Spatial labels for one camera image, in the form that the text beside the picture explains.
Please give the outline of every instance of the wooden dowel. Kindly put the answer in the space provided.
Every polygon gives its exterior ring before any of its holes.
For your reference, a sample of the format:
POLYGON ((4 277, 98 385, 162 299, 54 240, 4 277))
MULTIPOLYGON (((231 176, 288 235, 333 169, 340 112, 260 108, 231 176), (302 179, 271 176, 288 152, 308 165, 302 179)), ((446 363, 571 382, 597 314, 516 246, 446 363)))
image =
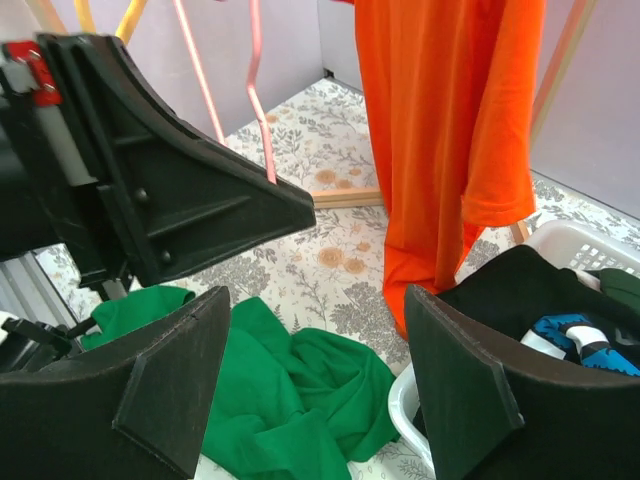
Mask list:
POLYGON ((527 224, 524 223, 524 220, 514 223, 509 228, 511 229, 511 235, 513 235, 516 245, 524 243, 524 241, 529 238, 529 229, 527 228, 527 224))
POLYGON ((578 43, 589 23, 591 14, 598 0, 575 0, 567 20, 562 28, 562 33, 553 51, 547 70, 544 72, 540 90, 533 102, 531 117, 531 144, 535 142, 540 129, 549 113, 549 108, 567 73, 573 55, 576 53, 578 43))
POLYGON ((311 196, 316 209, 382 205, 382 194, 378 187, 319 190, 311 192, 311 196))
POLYGON ((25 3, 33 16, 36 17, 42 30, 49 33, 67 33, 67 29, 60 20, 51 0, 25 0, 25 3))

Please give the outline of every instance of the plastic basket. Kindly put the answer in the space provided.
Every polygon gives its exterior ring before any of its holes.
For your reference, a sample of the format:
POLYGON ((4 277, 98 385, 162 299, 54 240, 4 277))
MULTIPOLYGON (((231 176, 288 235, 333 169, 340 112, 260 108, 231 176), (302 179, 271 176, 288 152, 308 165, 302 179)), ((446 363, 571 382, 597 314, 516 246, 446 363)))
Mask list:
MULTIPOLYGON (((600 270, 617 268, 640 277, 640 252, 588 227, 565 220, 545 223, 525 242, 557 268, 600 270)), ((396 378, 389 391, 391 421, 409 448, 434 471, 431 448, 413 426, 419 407, 413 364, 396 378)))

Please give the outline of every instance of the hanging shirt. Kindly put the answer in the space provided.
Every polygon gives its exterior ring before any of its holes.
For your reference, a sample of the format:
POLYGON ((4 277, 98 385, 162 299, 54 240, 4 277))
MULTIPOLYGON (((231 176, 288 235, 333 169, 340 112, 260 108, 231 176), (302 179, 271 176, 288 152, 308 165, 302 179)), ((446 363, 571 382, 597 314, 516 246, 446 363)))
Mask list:
POLYGON ((534 211, 529 130, 543 15, 543 0, 355 0, 389 213, 383 290, 405 338, 409 284, 453 287, 483 227, 534 211))

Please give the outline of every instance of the patterned mat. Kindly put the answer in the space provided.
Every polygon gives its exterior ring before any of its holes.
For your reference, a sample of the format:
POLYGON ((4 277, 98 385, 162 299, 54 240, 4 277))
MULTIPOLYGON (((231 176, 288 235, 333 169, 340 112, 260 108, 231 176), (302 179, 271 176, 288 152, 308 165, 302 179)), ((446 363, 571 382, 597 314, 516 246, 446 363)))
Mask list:
MULTIPOLYGON (((308 190, 376 184, 360 94, 322 80, 272 110, 268 121, 281 177, 308 190)), ((257 122, 230 136, 228 144, 263 163, 257 122)), ((553 219, 573 220, 638 248, 640 224, 549 182, 538 179, 535 189, 538 211, 527 220, 530 228, 553 219)), ((234 304, 260 296, 290 331, 312 326, 348 336, 373 348, 398 374, 409 362, 409 353, 395 333, 381 295, 384 210, 321 210, 317 220, 314 229, 269 242, 173 284, 197 293, 227 285, 234 304)), ((458 278, 512 244, 508 228, 487 229, 458 278)), ((64 246, 51 247, 38 258, 73 312, 86 318, 99 299, 76 288, 77 271, 64 246)), ((352 467, 358 480, 433 478, 402 442, 389 444, 369 462, 352 467)), ((197 478, 231 477, 203 460, 197 478)))

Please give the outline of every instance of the white wall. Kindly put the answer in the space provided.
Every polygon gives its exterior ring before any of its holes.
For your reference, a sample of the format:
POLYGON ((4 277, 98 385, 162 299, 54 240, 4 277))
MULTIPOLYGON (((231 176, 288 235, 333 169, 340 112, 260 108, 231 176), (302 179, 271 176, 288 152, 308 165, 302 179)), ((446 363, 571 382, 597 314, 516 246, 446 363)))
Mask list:
POLYGON ((336 80, 362 91, 353 5, 318 0, 318 13, 324 68, 332 71, 336 80))
MULTIPOLYGON (((261 2, 264 51, 257 88, 265 110, 322 78, 317 1, 261 2)), ((78 31, 73 2, 53 0, 52 3, 67 29, 78 31)), ((90 3, 96 28, 103 33, 113 33, 129 0, 92 0, 90 3)), ((251 56, 249 2, 184 0, 183 4, 228 135, 255 118, 244 89, 251 56)), ((213 135, 171 0, 147 3, 129 50, 149 83, 178 115, 213 135)))
POLYGON ((0 0, 0 42, 31 36, 38 22, 22 0, 0 0))
MULTIPOLYGON (((560 15, 568 11, 571 0, 548 4, 559 9, 551 7, 550 14, 560 15)), ((638 0, 598 2, 531 155, 535 171, 636 218, 640 218, 638 17, 638 0)))

